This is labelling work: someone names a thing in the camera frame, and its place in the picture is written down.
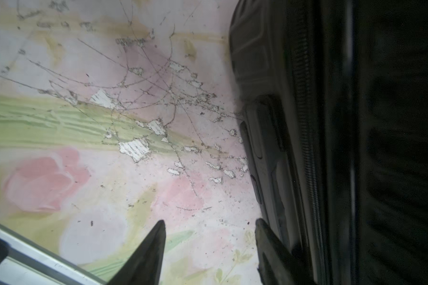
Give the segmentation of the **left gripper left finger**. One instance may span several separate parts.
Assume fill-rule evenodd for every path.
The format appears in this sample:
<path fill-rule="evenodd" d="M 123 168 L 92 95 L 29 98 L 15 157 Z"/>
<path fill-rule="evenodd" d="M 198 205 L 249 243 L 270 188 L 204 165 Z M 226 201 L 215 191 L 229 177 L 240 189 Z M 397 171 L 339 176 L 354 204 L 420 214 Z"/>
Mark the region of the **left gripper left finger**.
<path fill-rule="evenodd" d="M 159 220 L 108 285 L 158 285 L 165 242 L 165 222 Z"/>

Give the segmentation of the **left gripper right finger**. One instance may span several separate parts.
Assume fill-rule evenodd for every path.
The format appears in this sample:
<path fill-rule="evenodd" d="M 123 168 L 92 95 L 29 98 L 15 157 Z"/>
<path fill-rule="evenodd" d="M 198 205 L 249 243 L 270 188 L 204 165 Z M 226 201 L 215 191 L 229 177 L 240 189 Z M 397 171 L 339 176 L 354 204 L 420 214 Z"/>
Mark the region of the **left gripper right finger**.
<path fill-rule="evenodd" d="M 313 285 L 314 280 L 262 218 L 256 220 L 260 281 L 263 285 Z"/>

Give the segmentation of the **black hard-shell suitcase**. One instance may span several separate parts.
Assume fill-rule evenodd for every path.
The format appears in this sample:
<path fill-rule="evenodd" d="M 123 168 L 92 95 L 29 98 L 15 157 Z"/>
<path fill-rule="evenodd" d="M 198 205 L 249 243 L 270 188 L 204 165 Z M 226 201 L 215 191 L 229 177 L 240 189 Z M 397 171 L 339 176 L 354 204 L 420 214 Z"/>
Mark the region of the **black hard-shell suitcase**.
<path fill-rule="evenodd" d="M 262 219 L 314 285 L 428 285 L 428 1 L 239 1 Z"/>

